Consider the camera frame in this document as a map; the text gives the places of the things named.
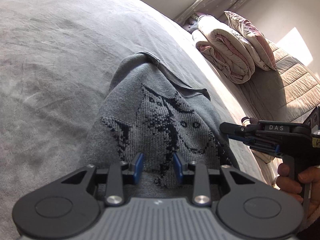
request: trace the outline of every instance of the pillow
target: pillow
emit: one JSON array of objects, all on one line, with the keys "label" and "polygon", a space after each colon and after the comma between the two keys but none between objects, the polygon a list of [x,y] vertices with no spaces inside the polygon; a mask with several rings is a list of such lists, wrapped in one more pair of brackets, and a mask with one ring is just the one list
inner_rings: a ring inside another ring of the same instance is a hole
[{"label": "pillow", "polygon": [[272,49],[263,34],[247,19],[240,15],[225,11],[229,27],[241,33],[257,51],[261,60],[271,69],[276,70],[276,61]]},{"label": "pillow", "polygon": [[236,36],[236,38],[247,49],[247,51],[250,53],[250,55],[251,55],[251,57],[253,59],[254,64],[257,67],[259,67],[259,68],[261,68],[261,69],[263,69],[265,71],[271,70],[271,68],[269,68],[269,66],[261,60],[261,58],[260,58],[259,54],[257,53],[256,49],[252,46],[252,44],[246,38],[244,38],[239,32],[237,32],[234,29],[230,28],[230,32],[234,36]]}]

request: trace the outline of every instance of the trigger handle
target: trigger handle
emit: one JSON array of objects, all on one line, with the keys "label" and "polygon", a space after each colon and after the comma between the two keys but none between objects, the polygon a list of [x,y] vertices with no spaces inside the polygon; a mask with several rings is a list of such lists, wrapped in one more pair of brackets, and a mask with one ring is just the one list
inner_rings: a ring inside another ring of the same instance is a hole
[{"label": "trigger handle", "polygon": [[298,182],[302,187],[302,191],[299,195],[303,198],[302,207],[304,211],[304,217],[303,217],[302,224],[304,224],[307,221],[307,217],[308,217],[312,184],[300,183],[298,179],[298,174],[309,167],[308,162],[301,159],[294,159],[292,156],[289,156],[289,155],[284,155],[282,157],[282,160],[283,160],[283,163],[287,164],[290,168],[289,178]]}]

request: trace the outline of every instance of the ribbed plastic surface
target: ribbed plastic surface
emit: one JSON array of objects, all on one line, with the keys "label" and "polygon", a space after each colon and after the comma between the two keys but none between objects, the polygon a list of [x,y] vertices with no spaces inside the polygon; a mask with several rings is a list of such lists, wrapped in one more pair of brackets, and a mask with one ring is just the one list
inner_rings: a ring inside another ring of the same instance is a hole
[{"label": "ribbed plastic surface", "polygon": [[99,222],[70,240],[239,240],[222,228],[209,208],[185,198],[132,198],[107,208]]}]

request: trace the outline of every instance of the hand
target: hand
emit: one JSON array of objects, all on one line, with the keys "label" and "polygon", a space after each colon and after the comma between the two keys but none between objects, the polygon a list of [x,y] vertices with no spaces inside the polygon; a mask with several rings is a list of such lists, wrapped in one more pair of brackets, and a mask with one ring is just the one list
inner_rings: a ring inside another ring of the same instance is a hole
[{"label": "hand", "polygon": [[[278,167],[278,174],[280,175],[277,180],[277,186],[290,196],[294,197],[300,203],[303,202],[303,198],[298,195],[302,191],[301,185],[288,177],[290,168],[288,165],[281,163]],[[320,169],[312,166],[305,171],[299,173],[298,179],[301,183],[308,184],[312,182],[310,206],[308,211],[308,217],[320,205]]]}]

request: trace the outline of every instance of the gray bed sheet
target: gray bed sheet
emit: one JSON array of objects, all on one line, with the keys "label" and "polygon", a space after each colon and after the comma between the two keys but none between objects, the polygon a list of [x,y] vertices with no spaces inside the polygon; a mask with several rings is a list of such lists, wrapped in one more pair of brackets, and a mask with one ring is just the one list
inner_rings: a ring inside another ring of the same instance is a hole
[{"label": "gray bed sheet", "polygon": [[[24,194],[73,171],[121,60],[154,54],[183,82],[207,88],[217,120],[245,115],[180,26],[139,0],[0,0],[0,239],[16,239]],[[249,149],[241,169],[263,180]]]}]

